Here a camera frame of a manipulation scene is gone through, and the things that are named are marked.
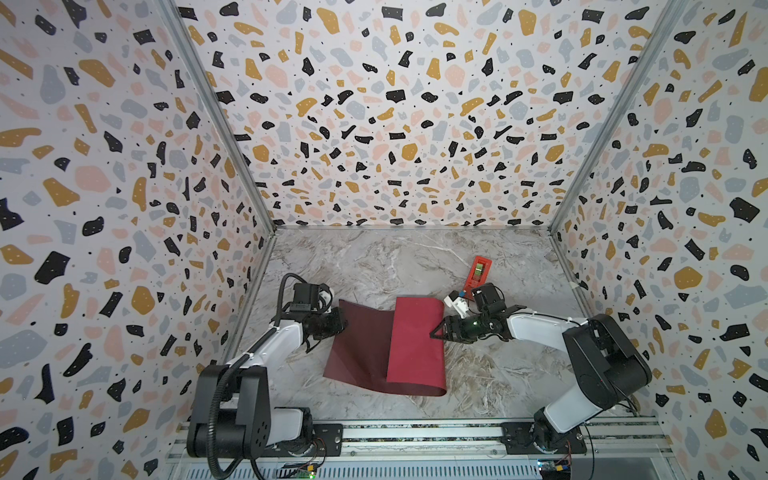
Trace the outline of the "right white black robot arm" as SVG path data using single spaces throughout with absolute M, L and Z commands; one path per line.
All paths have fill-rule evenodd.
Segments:
M 575 385 L 534 414 L 531 433 L 540 445 L 564 437 L 652 380 L 646 360 L 609 315 L 563 317 L 508 305 L 491 283 L 475 288 L 472 299 L 475 307 L 464 308 L 451 298 L 448 307 L 455 313 L 444 317 L 430 337 L 461 344 L 491 337 L 529 341 L 568 356 Z

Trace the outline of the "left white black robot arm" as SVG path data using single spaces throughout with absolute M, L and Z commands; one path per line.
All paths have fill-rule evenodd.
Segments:
M 220 464 L 225 459 L 239 464 L 271 450 L 299 456 L 315 443 L 307 408 L 272 404 L 269 372 L 300 348 L 311 352 L 321 341 L 342 333 L 347 323 L 341 309 L 332 305 L 327 285 L 309 283 L 296 274 L 284 279 L 296 281 L 293 297 L 285 302 L 285 287 L 280 287 L 267 331 L 238 357 L 209 365 L 199 376 L 186 450 L 193 458 L 206 459 L 216 474 L 227 470 Z

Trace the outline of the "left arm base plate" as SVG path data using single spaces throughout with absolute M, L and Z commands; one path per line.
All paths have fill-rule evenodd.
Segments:
M 319 423 L 303 426 L 299 436 L 268 445 L 262 458 L 339 457 L 342 450 L 342 423 Z

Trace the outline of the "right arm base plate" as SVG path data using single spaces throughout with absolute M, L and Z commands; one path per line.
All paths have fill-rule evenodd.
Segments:
M 565 455 L 586 454 L 584 435 L 576 427 L 568 433 L 559 433 L 536 422 L 504 422 L 501 424 L 501 443 L 508 455 Z

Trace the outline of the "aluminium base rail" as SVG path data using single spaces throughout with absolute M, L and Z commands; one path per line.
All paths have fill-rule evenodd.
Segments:
M 303 457 L 269 450 L 235 479 L 682 479 L 653 417 L 597 417 L 555 453 L 520 419 L 328 420 Z

